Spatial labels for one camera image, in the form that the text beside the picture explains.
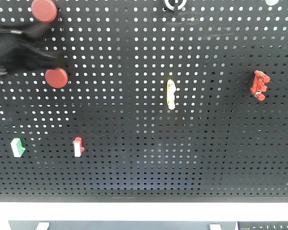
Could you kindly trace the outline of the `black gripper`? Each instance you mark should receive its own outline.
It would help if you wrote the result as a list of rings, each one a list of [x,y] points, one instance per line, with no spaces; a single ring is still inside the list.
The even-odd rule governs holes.
[[[51,30],[50,23],[3,25],[0,23],[0,77],[18,72],[62,67],[62,53],[37,47]]]

